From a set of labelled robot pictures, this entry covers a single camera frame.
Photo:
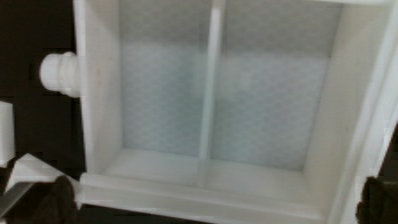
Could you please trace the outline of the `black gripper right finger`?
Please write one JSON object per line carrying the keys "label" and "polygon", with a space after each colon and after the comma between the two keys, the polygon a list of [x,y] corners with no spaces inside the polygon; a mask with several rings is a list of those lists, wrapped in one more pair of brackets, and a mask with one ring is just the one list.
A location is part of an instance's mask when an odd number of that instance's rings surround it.
{"label": "black gripper right finger", "polygon": [[398,224],[398,182],[366,179],[355,218],[357,224]]}

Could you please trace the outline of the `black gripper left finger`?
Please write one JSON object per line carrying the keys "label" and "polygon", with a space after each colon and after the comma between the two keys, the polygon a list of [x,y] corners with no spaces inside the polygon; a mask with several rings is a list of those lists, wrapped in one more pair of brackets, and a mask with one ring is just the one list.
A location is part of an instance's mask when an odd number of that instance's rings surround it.
{"label": "black gripper left finger", "polygon": [[78,224],[74,189],[69,178],[19,182],[0,196],[2,224]]}

